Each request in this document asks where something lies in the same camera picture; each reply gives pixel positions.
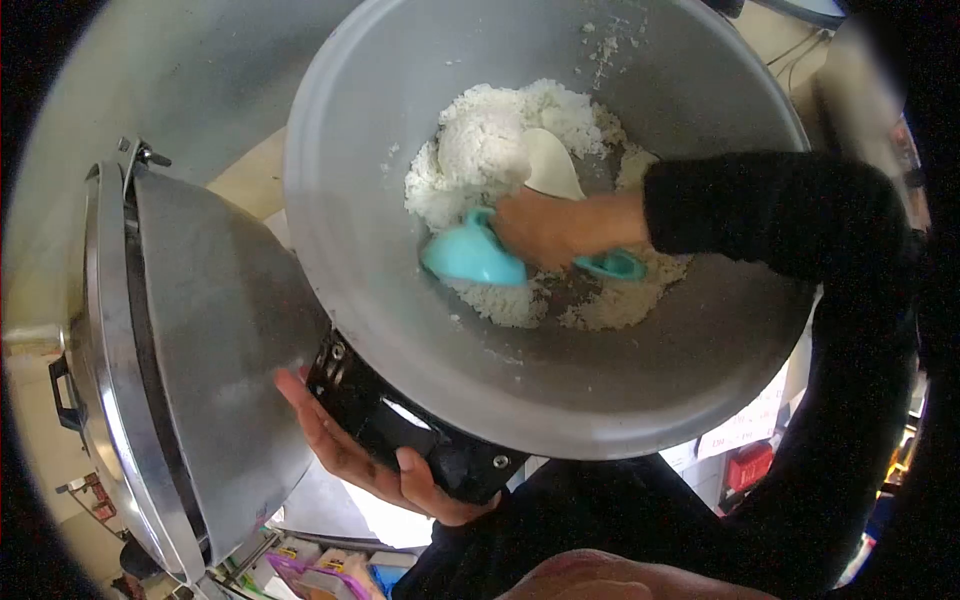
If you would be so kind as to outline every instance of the black shirt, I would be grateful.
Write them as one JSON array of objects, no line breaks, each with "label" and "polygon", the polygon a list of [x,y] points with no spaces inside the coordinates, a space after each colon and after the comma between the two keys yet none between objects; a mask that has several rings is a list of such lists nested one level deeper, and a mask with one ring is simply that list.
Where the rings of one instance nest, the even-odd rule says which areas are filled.
[{"label": "black shirt", "polygon": [[653,165],[644,210],[659,252],[719,252],[823,283],[802,410],[767,476],[719,518],[657,455],[550,461],[496,511],[438,523],[394,598],[493,598],[577,547],[779,595],[836,581],[900,440],[917,367],[921,247],[899,195],[864,164],[746,153]]}]

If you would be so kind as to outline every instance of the black handle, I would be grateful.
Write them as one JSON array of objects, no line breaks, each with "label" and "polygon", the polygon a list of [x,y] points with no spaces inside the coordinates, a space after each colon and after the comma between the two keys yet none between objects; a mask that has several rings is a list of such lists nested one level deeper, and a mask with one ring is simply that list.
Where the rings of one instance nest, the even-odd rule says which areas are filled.
[{"label": "black handle", "polygon": [[336,331],[307,375],[307,388],[374,460],[399,470],[396,449],[413,447],[451,497],[484,504],[528,454],[489,444],[436,419],[365,363]]},{"label": "black handle", "polygon": [[[63,401],[60,399],[60,385],[58,382],[61,377],[69,377],[70,375],[70,368],[66,364],[66,354],[61,354],[60,358],[50,363],[49,369],[50,385],[54,389],[54,404],[57,405],[57,417],[60,419],[60,425],[83,434],[84,423],[80,410],[64,407]],[[67,385],[71,384],[72,382],[67,379]]]}]

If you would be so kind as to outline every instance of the paper sign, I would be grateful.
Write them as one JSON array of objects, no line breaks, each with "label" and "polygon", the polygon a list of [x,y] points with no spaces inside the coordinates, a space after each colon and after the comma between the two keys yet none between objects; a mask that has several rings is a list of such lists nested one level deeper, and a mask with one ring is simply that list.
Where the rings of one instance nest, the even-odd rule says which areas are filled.
[{"label": "paper sign", "polygon": [[660,456],[663,457],[667,465],[679,473],[697,462],[697,455],[696,452],[694,452],[696,447],[697,440],[693,439],[689,442],[675,445],[672,448],[661,450]]},{"label": "paper sign", "polygon": [[788,364],[783,365],[770,385],[753,402],[716,429],[701,436],[697,447],[698,461],[774,435]]}]

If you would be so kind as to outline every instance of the hand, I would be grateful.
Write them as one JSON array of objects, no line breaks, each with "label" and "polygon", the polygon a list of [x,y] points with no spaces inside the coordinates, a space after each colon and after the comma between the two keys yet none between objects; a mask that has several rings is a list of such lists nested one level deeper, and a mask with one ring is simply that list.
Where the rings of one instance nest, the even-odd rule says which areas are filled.
[{"label": "hand", "polygon": [[507,249],[546,271],[565,269],[577,256],[649,243],[650,237],[639,195],[575,202],[523,187],[497,202],[491,224]]},{"label": "hand", "polygon": [[500,503],[500,492],[484,506],[454,500],[433,482],[430,466],[413,448],[398,448],[400,473],[373,461],[346,431],[340,428],[303,384],[291,372],[274,373],[276,388],[297,412],[307,443],[332,475],[400,508],[435,517],[449,527],[458,527],[492,511]]}]

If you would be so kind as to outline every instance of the blue rice scoop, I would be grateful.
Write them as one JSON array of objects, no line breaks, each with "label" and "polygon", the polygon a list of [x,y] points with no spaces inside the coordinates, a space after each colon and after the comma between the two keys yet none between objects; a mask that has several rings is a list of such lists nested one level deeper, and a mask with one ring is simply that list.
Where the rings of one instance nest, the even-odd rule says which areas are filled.
[{"label": "blue rice scoop", "polygon": [[[492,215],[492,208],[471,208],[461,226],[448,229],[427,243],[420,262],[440,279],[526,284],[526,266],[500,244],[490,227]],[[579,256],[573,262],[596,275],[616,279],[639,280],[647,274],[646,265],[620,249],[599,256]]]}]

